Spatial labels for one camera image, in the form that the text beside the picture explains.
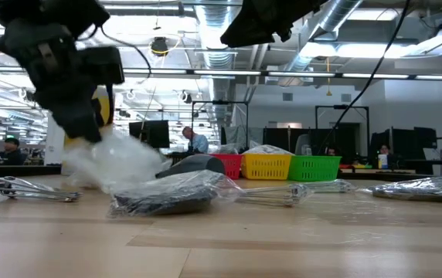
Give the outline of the black computer monitor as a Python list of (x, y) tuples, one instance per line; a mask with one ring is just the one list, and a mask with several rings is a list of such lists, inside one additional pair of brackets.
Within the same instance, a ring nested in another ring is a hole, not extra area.
[(153, 148), (170, 148), (167, 120), (131, 122), (129, 123), (129, 134)]

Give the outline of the green plastic basket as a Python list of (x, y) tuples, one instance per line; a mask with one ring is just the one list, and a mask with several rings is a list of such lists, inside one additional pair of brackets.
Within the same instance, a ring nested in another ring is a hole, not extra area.
[(331, 181), (338, 175), (341, 157), (303, 156), (291, 158), (287, 179), (291, 181)]

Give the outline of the grey office chair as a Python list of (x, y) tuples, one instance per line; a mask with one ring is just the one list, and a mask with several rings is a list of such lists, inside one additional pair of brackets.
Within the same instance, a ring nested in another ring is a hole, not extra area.
[(299, 156), (312, 156), (311, 139), (308, 134), (302, 134), (297, 138), (295, 154)]

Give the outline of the silver round air duct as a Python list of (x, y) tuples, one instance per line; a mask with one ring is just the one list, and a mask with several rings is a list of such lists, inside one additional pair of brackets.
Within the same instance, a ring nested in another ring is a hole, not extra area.
[[(202, 54), (208, 70), (232, 70), (235, 55), (228, 52), (228, 46), (220, 37), (236, 18), (238, 7), (227, 5), (198, 5), (195, 13), (199, 20), (199, 38), (205, 50)], [(210, 100), (228, 100), (233, 92), (228, 77), (212, 77), (209, 81)]]

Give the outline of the yellow wipes canister white lid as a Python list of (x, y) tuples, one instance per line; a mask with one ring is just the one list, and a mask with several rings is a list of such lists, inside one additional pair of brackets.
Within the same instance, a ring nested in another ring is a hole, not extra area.
[[(91, 99), (98, 99), (102, 106), (101, 115), (104, 119), (104, 126), (99, 127), (99, 133), (101, 138), (104, 138), (104, 135), (106, 133), (109, 133), (109, 130), (112, 128), (114, 121), (115, 101), (114, 101), (113, 90), (111, 90), (110, 93), (108, 93), (107, 88), (105, 86), (98, 86), (95, 89)], [(91, 145), (93, 145), (93, 143), (90, 143), (84, 137), (70, 138), (67, 135), (65, 135), (63, 141), (62, 173), (66, 174), (67, 172), (70, 172), (69, 160), (66, 158), (66, 156), (71, 151), (73, 151), (74, 149), (89, 147)]]

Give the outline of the black metal stand frame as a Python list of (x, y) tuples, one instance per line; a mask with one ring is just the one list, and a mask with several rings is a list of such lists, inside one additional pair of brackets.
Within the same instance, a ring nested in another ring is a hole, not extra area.
[(250, 146), (250, 142), (249, 142), (249, 102), (248, 101), (232, 101), (232, 100), (193, 100), (191, 103), (191, 128), (192, 130), (194, 129), (193, 127), (193, 122), (194, 122), (194, 110), (195, 110), (195, 105), (201, 103), (202, 107), (204, 107), (206, 104), (212, 104), (214, 106), (228, 106), (230, 104), (232, 104), (233, 106), (236, 106), (237, 104), (242, 104), (246, 107), (244, 115), (245, 115), (245, 124), (243, 125), (245, 128), (245, 148), (244, 150), (247, 151), (249, 149)]
[(365, 122), (366, 122), (366, 133), (365, 133), (365, 135), (366, 135), (366, 145), (365, 145), (365, 147), (366, 147), (366, 153), (368, 154), (369, 153), (369, 149), (370, 149), (370, 140), (371, 140), (371, 138), (370, 138), (370, 112), (369, 112), (369, 107), (368, 106), (353, 106), (353, 107), (350, 107), (350, 106), (348, 106), (348, 105), (345, 105), (345, 104), (335, 104), (335, 105), (316, 105), (316, 106), (314, 106), (314, 126), (315, 126), (315, 129), (317, 130), (319, 127), (318, 127), (318, 122), (319, 122), (319, 118), (320, 118), (320, 115), (318, 114), (318, 110), (320, 109), (320, 108), (325, 108), (325, 109), (333, 109), (333, 110), (346, 110), (347, 108), (352, 108), (355, 112), (357, 112), (357, 113), (359, 113), (358, 112), (358, 109), (362, 109), (362, 110), (364, 110), (365, 111)]

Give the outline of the long ceiling light strip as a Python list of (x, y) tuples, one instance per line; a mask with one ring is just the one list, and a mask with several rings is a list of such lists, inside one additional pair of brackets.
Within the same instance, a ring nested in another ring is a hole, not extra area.
[(229, 69), (147, 69), (124, 68), (124, 74), (144, 75), (146, 77), (159, 76), (262, 76), (262, 77), (297, 77), (297, 78), (325, 78), (325, 79), (357, 79), (357, 80), (415, 80), (415, 81), (442, 81), (442, 75), (423, 74), (390, 74), (390, 73), (330, 73), (330, 72), (288, 72), (271, 70), (229, 70)]

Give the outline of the silver slanted air duct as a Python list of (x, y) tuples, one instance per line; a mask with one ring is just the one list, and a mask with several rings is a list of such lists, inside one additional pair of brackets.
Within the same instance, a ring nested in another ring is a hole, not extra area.
[(284, 67), (284, 71), (303, 72), (318, 56), (331, 56), (332, 42), (338, 40), (341, 26), (362, 4), (363, 0), (328, 0), (311, 17), (304, 17), (298, 34), (297, 54)]

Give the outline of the bagged black round disc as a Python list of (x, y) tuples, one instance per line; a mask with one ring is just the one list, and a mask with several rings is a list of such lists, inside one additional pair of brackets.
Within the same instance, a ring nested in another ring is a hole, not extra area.
[(239, 154), (236, 144), (222, 144), (216, 146), (212, 154)]
[(153, 216), (200, 212), (213, 202), (234, 202), (243, 194), (236, 182), (224, 174), (191, 171), (145, 181), (110, 194), (108, 215)]
[(356, 191), (377, 198), (415, 202), (442, 202), (442, 176), (395, 181), (360, 188)]

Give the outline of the black oblong travel shaver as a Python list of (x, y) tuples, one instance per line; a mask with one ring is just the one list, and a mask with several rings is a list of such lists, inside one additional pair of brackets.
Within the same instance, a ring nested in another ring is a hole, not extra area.
[(203, 170), (210, 170), (220, 174), (226, 173), (225, 166), (220, 159), (209, 154), (194, 154), (182, 159), (169, 169), (157, 173), (155, 177), (164, 178), (171, 175)]

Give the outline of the yellow plastic basket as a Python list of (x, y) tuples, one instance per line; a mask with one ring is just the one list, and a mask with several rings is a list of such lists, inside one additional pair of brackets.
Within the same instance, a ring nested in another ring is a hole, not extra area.
[(291, 158), (289, 154), (244, 154), (241, 171), (250, 180), (286, 180)]

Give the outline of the black monitor row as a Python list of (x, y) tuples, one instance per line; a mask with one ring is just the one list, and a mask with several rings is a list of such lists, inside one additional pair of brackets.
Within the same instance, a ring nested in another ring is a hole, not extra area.
[(392, 128), (373, 133), (370, 139), (368, 158), (379, 168), (379, 156), (387, 148), (388, 169), (414, 170), (420, 175), (432, 175), (433, 165), (427, 162), (424, 150), (437, 149), (437, 132), (429, 127), (415, 127), (412, 130)]

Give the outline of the red plastic basket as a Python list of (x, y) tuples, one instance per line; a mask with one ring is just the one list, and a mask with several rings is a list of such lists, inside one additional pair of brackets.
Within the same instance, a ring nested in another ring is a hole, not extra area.
[(213, 157), (218, 158), (224, 165), (226, 176), (233, 180), (240, 177), (240, 169), (242, 162), (241, 154), (212, 154)]

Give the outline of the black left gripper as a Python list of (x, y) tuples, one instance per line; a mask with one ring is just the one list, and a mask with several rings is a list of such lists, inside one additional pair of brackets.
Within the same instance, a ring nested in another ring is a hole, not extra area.
[(82, 59), (66, 26), (15, 19), (5, 28), (0, 50), (28, 73), (35, 101), (51, 111), (67, 137), (101, 141), (102, 106), (92, 99), (96, 87), (81, 70)]

